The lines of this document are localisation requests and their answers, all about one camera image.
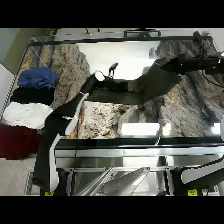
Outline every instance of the dark garment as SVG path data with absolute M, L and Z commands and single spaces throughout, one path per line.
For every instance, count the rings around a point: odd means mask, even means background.
M 19 87 L 14 90 L 10 98 L 10 102 L 17 102 L 21 104 L 42 103 L 50 106 L 54 100 L 54 90 L 54 88 L 28 89 L 24 87 Z
M 37 130 L 26 127 L 0 125 L 0 158 L 25 159 L 29 153 L 37 153 L 41 136 Z
M 51 88 L 55 86 L 57 75 L 48 67 L 26 70 L 20 74 L 18 86 L 26 88 Z

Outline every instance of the blue cloth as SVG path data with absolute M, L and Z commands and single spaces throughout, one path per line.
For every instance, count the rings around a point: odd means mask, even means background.
M 26 70 L 20 74 L 18 86 L 26 88 L 52 88 L 55 85 L 57 75 L 48 67 L 38 67 Z

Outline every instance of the white cloth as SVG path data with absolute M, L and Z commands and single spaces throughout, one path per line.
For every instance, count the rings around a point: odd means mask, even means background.
M 52 108 L 41 103 L 20 104 L 11 102 L 3 113 L 3 118 L 10 126 L 25 126 L 41 129 Z

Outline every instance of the red cloth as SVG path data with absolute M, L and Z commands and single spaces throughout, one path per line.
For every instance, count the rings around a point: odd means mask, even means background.
M 37 153 L 39 144 L 37 130 L 0 125 L 0 158 L 25 159 L 29 153 Z

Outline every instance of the floor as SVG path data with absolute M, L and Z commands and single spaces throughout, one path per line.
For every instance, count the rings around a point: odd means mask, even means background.
M 113 31 L 124 31 L 125 29 L 127 28 L 119 28 L 119 29 L 103 28 L 102 31 L 113 32 Z M 199 28 L 199 29 L 201 31 L 210 30 L 219 49 L 224 51 L 224 42 L 222 42 L 224 38 L 224 28 L 222 29 L 221 28 L 220 29 Z M 57 35 L 80 34 L 83 32 L 85 32 L 84 28 L 66 28 L 66 29 L 62 28 L 58 31 Z M 179 159 L 178 157 L 176 157 L 175 159 L 169 158 L 169 161 L 170 161 L 169 165 L 179 164 L 180 161 L 182 161 L 183 157 L 179 157 Z M 212 161 L 214 159 L 216 159 L 216 156 L 208 156 L 206 158 L 203 157 L 201 160 L 200 160 L 200 156 L 184 157 L 184 161 L 187 165 L 190 165 L 192 163 L 194 165 L 199 165 L 199 164 L 203 164 L 204 162 Z M 144 164 L 148 164 L 149 161 L 150 161 L 150 158 L 144 158 L 142 159 L 141 164 L 144 166 Z M 57 159 L 57 166 L 62 168 L 74 167 L 74 163 L 75 163 L 74 159 L 71 159 L 71 158 Z M 122 161 L 122 163 L 125 164 L 126 166 L 135 166 L 136 164 L 139 164 L 139 161 L 137 161 L 135 158 L 132 161 L 130 159 L 124 160 Z M 34 167 L 34 164 L 35 164 L 34 158 L 25 159 L 22 161 L 6 161 L 5 159 L 0 159 L 0 196 L 1 195 L 23 195 L 28 171 Z

